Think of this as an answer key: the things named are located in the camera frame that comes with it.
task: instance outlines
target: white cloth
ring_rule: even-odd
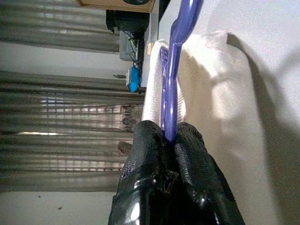
[[[159,40],[152,49],[142,116],[142,120],[158,125],[162,46],[167,44]],[[263,211],[274,202],[246,55],[227,44],[224,31],[191,35],[181,51],[178,83],[181,115],[178,122],[183,119],[202,133],[205,146],[225,174],[246,224],[252,224],[254,212],[259,213],[257,207]]]

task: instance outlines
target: white wall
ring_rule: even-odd
[[[106,225],[114,194],[110,192],[1,193],[0,225]]]
[[[180,2],[171,0],[160,22],[159,38],[169,40]],[[264,147],[253,149],[261,156],[259,161],[245,157],[249,164],[257,165],[252,166],[252,171],[245,167],[247,163],[239,161],[249,178],[234,176],[232,171],[238,168],[228,170],[226,158],[230,155],[213,156],[229,180],[247,225],[300,224],[299,1],[205,0],[193,33],[217,30],[231,33],[228,43],[248,56]],[[209,145],[210,137],[203,130],[204,141]],[[252,137],[249,141],[253,146],[258,142]],[[247,155],[243,146],[240,154]]]
[[[0,42],[0,70],[45,75],[115,79],[132,63],[118,53],[82,52]]]

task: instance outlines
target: purple hanger hook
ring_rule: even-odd
[[[177,82],[182,44],[188,39],[197,22],[203,0],[182,0],[178,18],[173,22],[170,34],[169,56],[166,48],[161,49],[162,102],[161,128],[165,138],[174,143],[177,132]]]

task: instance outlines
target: curtain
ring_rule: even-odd
[[[115,191],[143,101],[121,80],[0,71],[0,191]]]
[[[0,40],[118,52],[119,35],[105,20],[105,10],[76,0],[1,0]]]

